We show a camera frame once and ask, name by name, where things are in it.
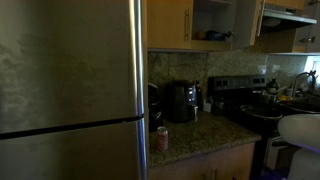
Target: wooden cabinet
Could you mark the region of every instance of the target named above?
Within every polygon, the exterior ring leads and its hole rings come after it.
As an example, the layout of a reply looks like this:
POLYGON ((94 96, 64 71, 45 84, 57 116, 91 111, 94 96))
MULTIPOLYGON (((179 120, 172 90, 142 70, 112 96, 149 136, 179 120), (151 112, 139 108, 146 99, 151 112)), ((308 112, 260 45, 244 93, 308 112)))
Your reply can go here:
POLYGON ((317 24, 261 35, 261 43, 266 53, 306 54, 320 52, 319 5, 308 5, 308 2, 305 2, 303 14, 317 19, 317 24))
POLYGON ((150 180, 249 180, 254 143, 151 168, 150 180))
POLYGON ((303 9, 305 0, 266 0, 266 3, 284 6, 292 9, 303 9))
POLYGON ((190 49, 193 0, 147 0, 148 48, 190 49))
POLYGON ((226 51, 254 44, 259 0, 148 0, 148 48, 226 51), (197 33, 230 31, 226 41, 197 33))

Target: stove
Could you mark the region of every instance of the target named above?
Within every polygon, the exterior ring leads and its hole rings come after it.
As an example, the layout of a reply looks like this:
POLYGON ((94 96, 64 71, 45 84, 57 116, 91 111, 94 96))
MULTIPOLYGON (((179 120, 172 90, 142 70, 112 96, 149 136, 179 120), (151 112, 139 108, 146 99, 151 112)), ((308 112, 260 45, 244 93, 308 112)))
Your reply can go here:
POLYGON ((219 76, 208 79, 207 94, 213 100, 212 113, 222 113, 230 120, 262 137, 255 145, 251 180, 263 179, 264 169, 269 172, 275 169, 275 165, 270 167, 268 162, 271 157, 270 152, 275 148, 274 140, 277 139, 278 143, 278 140, 281 139, 277 125, 282 114, 274 104, 261 101, 262 93, 257 92, 265 90, 266 78, 264 75, 219 76))

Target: stainless steel refrigerator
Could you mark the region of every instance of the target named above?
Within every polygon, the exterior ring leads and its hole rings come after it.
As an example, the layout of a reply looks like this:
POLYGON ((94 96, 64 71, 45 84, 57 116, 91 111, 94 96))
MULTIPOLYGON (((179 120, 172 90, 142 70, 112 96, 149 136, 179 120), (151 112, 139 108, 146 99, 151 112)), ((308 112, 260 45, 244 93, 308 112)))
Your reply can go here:
POLYGON ((146 179, 140 0, 0 1, 0 179, 146 179))

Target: range hood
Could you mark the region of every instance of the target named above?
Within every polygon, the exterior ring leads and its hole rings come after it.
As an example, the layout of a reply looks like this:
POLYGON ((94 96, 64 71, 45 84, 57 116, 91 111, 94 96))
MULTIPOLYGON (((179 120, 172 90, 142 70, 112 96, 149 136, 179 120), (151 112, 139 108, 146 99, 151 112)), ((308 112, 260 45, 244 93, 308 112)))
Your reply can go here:
POLYGON ((294 29, 317 23, 316 19, 297 16, 294 13, 273 9, 263 9, 261 33, 294 29))

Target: kitchen sink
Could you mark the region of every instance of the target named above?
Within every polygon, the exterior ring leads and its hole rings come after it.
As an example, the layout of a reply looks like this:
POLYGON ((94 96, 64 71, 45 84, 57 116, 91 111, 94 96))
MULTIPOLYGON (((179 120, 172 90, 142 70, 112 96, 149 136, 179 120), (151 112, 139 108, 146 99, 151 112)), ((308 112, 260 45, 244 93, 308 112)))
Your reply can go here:
POLYGON ((289 101, 277 102, 278 109, 284 114, 320 114, 320 97, 307 96, 289 101))

